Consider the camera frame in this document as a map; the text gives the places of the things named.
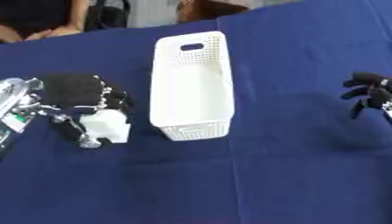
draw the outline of table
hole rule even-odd
[[[0,165],[2,224],[389,224],[392,129],[348,118],[352,71],[392,74],[388,0],[313,0],[175,26],[0,46],[1,78],[99,74],[136,99],[129,143],[81,150],[40,118]],[[156,41],[220,30],[236,114],[226,138],[149,123]]]

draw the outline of gloved hand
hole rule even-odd
[[[40,107],[66,139],[89,149],[126,142],[133,101],[120,87],[92,74],[60,73],[37,78],[44,86]]]
[[[355,119],[364,108],[387,109],[392,103],[392,82],[390,78],[375,73],[354,73],[351,80],[343,84],[346,88],[361,86],[341,96],[348,100],[356,96],[367,95],[368,98],[360,99],[351,109],[350,116]]]
[[[132,99],[120,87],[109,85],[97,75],[84,73],[44,74],[37,77],[44,83],[42,105],[55,110],[121,109],[128,113]]]

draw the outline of robotic hand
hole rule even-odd
[[[50,116],[62,135],[82,148],[125,143],[132,100],[92,74],[49,74],[0,81],[0,146],[23,133],[36,115]]]
[[[358,100],[350,116],[355,119],[365,108],[381,109],[389,121],[392,121],[392,79],[375,73],[354,73],[351,80],[343,84],[346,88],[358,87],[341,96],[348,100],[356,96],[367,95]]]

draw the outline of basket handle hole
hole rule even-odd
[[[194,51],[194,50],[199,50],[203,49],[204,45],[199,43],[199,44],[192,44],[192,45],[182,45],[181,46],[181,51],[187,52],[187,51]]]

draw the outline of person's arm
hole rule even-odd
[[[83,31],[89,5],[90,0],[72,0],[71,15],[68,21],[68,26],[72,26]]]
[[[45,38],[77,34],[84,31],[84,24],[86,22],[86,16],[88,14],[90,0],[69,1],[72,1],[72,6],[68,23],[54,29]]]

